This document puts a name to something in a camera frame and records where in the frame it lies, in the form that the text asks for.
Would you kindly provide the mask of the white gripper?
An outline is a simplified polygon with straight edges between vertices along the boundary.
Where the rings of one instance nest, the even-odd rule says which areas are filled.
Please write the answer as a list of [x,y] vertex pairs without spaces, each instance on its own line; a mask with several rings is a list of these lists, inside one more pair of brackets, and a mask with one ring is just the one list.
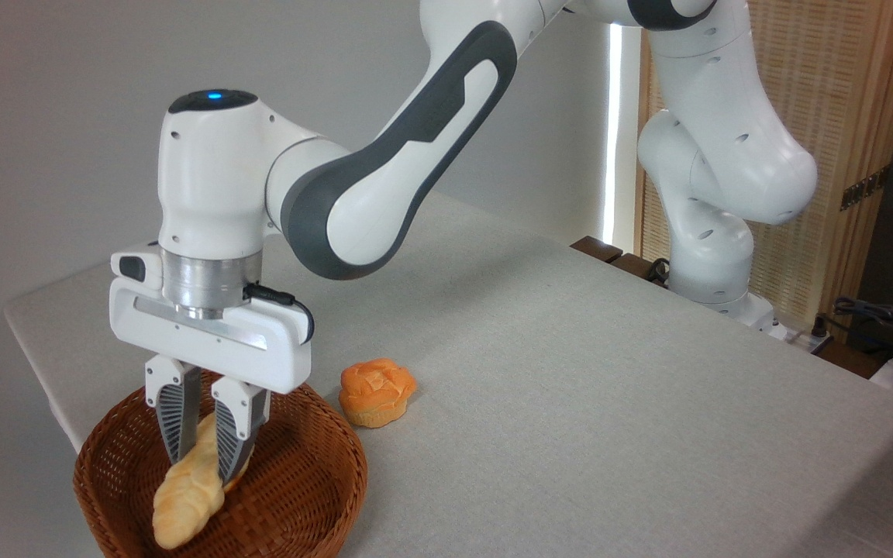
[[259,253],[198,259],[151,243],[115,252],[110,265],[112,331],[159,353],[145,365],[145,399],[174,465],[196,443],[198,367],[224,376],[213,382],[212,396],[219,476],[231,483],[269,419],[269,390],[286,394],[307,381],[311,312],[290,294],[260,284]]

